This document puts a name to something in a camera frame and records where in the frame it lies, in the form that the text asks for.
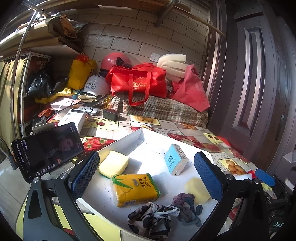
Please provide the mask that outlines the white cardboard box tray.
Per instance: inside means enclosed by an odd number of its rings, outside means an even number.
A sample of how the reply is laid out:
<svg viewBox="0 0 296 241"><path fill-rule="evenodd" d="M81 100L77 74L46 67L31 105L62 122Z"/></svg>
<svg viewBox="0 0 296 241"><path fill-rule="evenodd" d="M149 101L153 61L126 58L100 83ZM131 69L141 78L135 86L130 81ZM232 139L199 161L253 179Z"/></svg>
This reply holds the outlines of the white cardboard box tray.
<svg viewBox="0 0 296 241"><path fill-rule="evenodd" d="M188 158L185 168L179 175L171 175L166 165L165 154L171 145L178 145ZM119 207L113 185L119 185L126 193L132 191L147 193L148 190L153 190L159 194L154 203L168 206L174 196L185 192L187 182L199 178L194 167L194 156L200 152L200 149L159 133L141 129L100 150L98 152L100 162L103 162L111 151L128 157L125 171L114 179L108 179L96 171L78 201L125 235L135 237L136 240L148 240L148 237L133 233L127 223L128 215L141 207L141 204L133 198Z"/></svg>

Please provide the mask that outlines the black smartphone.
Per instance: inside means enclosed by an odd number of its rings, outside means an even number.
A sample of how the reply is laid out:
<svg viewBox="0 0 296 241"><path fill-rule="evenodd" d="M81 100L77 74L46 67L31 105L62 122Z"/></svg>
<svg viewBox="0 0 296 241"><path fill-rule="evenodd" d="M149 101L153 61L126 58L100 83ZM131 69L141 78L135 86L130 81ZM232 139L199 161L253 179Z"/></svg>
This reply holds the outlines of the black smartphone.
<svg viewBox="0 0 296 241"><path fill-rule="evenodd" d="M15 160L27 183L51 172L84 152L73 122L12 141Z"/></svg>

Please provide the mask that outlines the round yellow sponge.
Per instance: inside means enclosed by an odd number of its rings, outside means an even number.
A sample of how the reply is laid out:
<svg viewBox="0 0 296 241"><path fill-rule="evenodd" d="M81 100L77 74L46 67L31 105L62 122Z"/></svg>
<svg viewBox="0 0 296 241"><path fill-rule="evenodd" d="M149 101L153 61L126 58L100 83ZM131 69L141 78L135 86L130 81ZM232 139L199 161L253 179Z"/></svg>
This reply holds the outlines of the round yellow sponge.
<svg viewBox="0 0 296 241"><path fill-rule="evenodd" d="M195 205L205 204L211 198L203 181L197 177L193 177L185 184L185 192L194 195Z"/></svg>

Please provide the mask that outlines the rolled white foam pad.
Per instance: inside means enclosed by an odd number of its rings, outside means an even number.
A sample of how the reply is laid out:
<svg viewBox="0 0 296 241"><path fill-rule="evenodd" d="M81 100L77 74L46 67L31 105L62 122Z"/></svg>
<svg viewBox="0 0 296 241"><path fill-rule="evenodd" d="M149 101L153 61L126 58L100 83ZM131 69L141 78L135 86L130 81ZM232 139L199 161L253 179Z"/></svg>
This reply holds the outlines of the rolled white foam pad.
<svg viewBox="0 0 296 241"><path fill-rule="evenodd" d="M179 83L185 78L187 56L183 54L165 54L158 60L157 66L166 70L166 78Z"/></svg>

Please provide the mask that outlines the pink helmet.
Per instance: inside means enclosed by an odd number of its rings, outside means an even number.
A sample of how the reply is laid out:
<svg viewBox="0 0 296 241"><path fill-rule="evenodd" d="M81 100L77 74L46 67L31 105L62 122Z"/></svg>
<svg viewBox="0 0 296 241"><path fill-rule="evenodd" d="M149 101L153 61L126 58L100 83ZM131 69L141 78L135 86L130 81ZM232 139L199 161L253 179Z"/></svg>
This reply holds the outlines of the pink helmet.
<svg viewBox="0 0 296 241"><path fill-rule="evenodd" d="M112 52L103 58L100 70L110 71L113 66L132 68L132 62L126 54L121 52Z"/></svg>

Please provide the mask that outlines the blue tissue pack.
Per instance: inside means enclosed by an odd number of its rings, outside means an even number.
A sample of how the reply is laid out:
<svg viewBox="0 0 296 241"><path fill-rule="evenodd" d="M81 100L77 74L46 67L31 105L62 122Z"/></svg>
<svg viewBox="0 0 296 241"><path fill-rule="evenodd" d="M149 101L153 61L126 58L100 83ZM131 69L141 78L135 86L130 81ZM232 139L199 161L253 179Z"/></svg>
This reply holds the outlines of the blue tissue pack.
<svg viewBox="0 0 296 241"><path fill-rule="evenodd" d="M171 144L168 151L165 153L167 168L173 176L180 175L188 161L187 156L177 144Z"/></svg>

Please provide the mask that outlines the white safety helmet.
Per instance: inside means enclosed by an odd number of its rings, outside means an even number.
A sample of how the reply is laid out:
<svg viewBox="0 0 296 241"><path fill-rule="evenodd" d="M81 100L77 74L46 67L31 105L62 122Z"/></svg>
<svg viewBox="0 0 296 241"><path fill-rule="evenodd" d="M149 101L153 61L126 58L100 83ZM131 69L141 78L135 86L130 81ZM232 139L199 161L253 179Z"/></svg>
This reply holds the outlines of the white safety helmet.
<svg viewBox="0 0 296 241"><path fill-rule="evenodd" d="M83 91L93 96L105 95L110 93L110 85L101 75L92 75L86 81Z"/></svg>

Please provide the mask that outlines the black white patterned cloth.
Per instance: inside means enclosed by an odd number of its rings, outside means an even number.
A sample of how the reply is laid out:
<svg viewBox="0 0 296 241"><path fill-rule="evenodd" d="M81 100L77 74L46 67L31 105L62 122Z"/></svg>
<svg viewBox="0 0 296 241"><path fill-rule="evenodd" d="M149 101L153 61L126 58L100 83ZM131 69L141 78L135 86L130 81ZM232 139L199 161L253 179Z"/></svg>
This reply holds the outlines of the black white patterned cloth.
<svg viewBox="0 0 296 241"><path fill-rule="evenodd" d="M149 202L131 212L127 224L137 235L153 240L166 240L171 232L171 217L177 217L179 214L180 209L176 206Z"/></svg>

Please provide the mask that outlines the red paper bag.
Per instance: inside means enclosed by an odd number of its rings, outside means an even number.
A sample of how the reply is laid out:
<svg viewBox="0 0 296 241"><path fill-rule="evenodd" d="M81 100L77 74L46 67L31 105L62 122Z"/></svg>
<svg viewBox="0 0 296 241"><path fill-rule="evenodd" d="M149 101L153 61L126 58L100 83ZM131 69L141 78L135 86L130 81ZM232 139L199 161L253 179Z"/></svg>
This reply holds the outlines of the red paper bag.
<svg viewBox="0 0 296 241"><path fill-rule="evenodd" d="M203 83L197 73L195 65L188 65L185 69L185 78L179 83L172 82L173 91L169 98L196 111L203 112L210 107Z"/></svg>

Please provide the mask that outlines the brown wooden door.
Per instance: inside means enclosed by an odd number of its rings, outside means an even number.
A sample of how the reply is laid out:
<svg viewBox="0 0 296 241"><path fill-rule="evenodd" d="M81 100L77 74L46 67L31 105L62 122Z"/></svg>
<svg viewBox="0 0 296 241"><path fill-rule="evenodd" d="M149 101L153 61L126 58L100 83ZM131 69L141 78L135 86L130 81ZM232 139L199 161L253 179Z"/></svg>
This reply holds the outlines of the brown wooden door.
<svg viewBox="0 0 296 241"><path fill-rule="evenodd" d="M212 1L208 129L279 173L295 148L295 1Z"/></svg>

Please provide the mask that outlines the yellow green sponge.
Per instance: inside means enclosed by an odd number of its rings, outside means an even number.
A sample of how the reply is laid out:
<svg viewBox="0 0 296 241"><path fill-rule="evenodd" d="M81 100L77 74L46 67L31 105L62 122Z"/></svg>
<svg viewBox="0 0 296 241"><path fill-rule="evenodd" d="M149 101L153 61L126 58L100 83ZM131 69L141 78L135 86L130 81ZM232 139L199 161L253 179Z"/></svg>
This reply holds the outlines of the yellow green sponge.
<svg viewBox="0 0 296 241"><path fill-rule="evenodd" d="M107 157L99 165L99 173L107 178L113 175L122 174L128 166L128 156L121 153L110 151Z"/></svg>

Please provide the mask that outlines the purple blue knotted rope toy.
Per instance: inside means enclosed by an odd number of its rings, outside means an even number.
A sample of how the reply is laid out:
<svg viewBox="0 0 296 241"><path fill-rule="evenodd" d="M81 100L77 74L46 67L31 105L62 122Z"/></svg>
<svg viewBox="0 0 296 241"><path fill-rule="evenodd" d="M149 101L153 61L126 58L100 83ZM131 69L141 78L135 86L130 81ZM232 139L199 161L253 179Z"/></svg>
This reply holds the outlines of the purple blue knotted rope toy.
<svg viewBox="0 0 296 241"><path fill-rule="evenodd" d="M191 193L179 193L173 198L173 206L176 206L180 213L178 215L178 220L182 225L196 225L200 227L202 225L199 216L203 211L203 206L201 204L195 206L195 196Z"/></svg>

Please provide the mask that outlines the yellow tissue pack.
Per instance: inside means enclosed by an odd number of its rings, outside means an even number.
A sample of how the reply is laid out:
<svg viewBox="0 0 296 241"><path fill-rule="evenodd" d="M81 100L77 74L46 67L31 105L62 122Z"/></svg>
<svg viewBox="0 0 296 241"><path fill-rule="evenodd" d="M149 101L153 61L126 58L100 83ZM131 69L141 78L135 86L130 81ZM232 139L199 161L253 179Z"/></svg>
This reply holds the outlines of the yellow tissue pack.
<svg viewBox="0 0 296 241"><path fill-rule="evenodd" d="M152 176L145 174L117 174L110 178L111 191L117 207L155 201L161 195Z"/></svg>

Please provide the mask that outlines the black plastic bag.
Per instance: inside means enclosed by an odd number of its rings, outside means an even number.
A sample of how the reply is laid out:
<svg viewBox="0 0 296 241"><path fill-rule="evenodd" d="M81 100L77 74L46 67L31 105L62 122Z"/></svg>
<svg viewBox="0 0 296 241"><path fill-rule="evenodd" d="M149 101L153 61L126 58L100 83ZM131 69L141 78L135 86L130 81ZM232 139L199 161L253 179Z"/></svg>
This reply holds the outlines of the black plastic bag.
<svg viewBox="0 0 296 241"><path fill-rule="evenodd" d="M27 96L36 98L48 98L64 90L68 82L67 76L58 76L55 78L52 70L40 70L30 82Z"/></svg>

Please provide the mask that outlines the yellow shopping bag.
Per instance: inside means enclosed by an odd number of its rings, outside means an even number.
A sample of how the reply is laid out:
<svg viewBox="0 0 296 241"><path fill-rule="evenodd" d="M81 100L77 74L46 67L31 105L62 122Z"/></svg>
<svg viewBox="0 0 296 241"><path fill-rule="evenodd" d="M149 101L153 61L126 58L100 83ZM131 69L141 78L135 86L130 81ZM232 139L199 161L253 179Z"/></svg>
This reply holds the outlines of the yellow shopping bag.
<svg viewBox="0 0 296 241"><path fill-rule="evenodd" d="M75 90L83 89L95 69L96 61L85 54L77 55L71 64L67 86Z"/></svg>

